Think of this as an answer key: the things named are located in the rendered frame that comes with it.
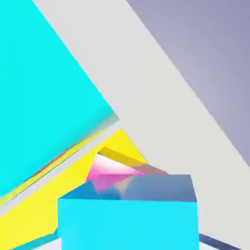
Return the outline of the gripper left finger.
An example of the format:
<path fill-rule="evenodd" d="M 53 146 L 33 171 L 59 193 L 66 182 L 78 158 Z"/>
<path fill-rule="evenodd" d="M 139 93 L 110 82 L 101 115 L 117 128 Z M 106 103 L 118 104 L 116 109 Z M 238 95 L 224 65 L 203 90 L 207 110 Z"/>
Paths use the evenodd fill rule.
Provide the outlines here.
<path fill-rule="evenodd" d="M 27 242 L 23 245 L 17 246 L 15 248 L 12 248 L 11 250 L 32 250 L 37 247 L 40 247 L 44 244 L 50 243 L 54 240 L 57 240 L 58 237 L 58 230 L 56 229 L 52 234 L 45 235 L 43 237 L 37 238 L 35 240 L 32 240 L 30 242 Z"/>

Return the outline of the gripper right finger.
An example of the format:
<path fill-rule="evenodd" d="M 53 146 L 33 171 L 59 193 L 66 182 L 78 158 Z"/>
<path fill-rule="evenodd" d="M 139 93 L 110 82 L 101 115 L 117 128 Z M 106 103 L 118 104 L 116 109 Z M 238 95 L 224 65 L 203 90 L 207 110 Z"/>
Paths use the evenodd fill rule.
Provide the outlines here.
<path fill-rule="evenodd" d="M 200 243 L 204 250 L 241 250 L 230 244 L 221 242 L 204 234 L 199 234 Z"/>

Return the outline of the small light blue cube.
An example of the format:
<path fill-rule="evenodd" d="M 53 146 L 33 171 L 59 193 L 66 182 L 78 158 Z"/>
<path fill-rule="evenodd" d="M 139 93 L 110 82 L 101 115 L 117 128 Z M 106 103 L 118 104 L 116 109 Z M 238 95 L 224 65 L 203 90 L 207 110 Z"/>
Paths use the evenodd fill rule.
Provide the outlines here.
<path fill-rule="evenodd" d="M 199 250 L 189 175 L 99 175 L 58 199 L 62 250 Z"/>

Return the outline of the small pink cube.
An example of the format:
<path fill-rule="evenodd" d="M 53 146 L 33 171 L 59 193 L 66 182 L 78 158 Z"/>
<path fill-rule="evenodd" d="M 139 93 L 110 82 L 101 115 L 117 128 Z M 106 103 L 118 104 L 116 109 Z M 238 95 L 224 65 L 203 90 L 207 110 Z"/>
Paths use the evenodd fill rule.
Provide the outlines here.
<path fill-rule="evenodd" d="M 133 156 L 126 156 L 104 147 L 95 155 L 86 182 L 98 175 L 130 174 L 167 174 L 167 172 L 149 165 L 144 159 L 137 160 Z"/>

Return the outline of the large yellow box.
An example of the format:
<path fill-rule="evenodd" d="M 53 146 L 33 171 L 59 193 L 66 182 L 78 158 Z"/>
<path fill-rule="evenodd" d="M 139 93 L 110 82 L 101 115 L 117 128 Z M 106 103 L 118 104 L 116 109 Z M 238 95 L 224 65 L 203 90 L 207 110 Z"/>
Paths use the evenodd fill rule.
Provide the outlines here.
<path fill-rule="evenodd" d="M 0 217 L 0 250 L 53 233 L 58 225 L 57 199 L 85 182 L 95 155 L 103 148 L 146 162 L 125 132 L 118 130 Z"/>

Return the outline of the large cyan box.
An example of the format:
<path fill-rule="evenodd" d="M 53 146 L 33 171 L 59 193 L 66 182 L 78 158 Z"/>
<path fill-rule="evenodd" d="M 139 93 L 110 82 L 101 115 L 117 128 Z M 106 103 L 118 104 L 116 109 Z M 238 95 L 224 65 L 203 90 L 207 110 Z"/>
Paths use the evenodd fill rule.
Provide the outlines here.
<path fill-rule="evenodd" d="M 0 0 L 0 197 L 113 114 L 32 0 Z"/>

